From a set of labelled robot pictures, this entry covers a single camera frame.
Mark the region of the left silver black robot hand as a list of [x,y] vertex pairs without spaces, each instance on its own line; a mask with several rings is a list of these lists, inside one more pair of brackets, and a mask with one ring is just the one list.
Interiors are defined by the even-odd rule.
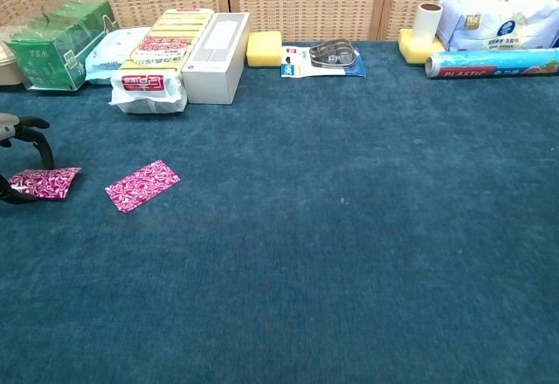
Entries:
[[[48,140],[37,131],[47,129],[50,123],[35,116],[18,117],[9,113],[1,114],[1,147],[11,147],[12,140],[31,143],[39,152],[45,169],[54,169],[52,150]],[[36,201],[33,195],[15,190],[1,176],[1,201],[9,204],[25,204]]]

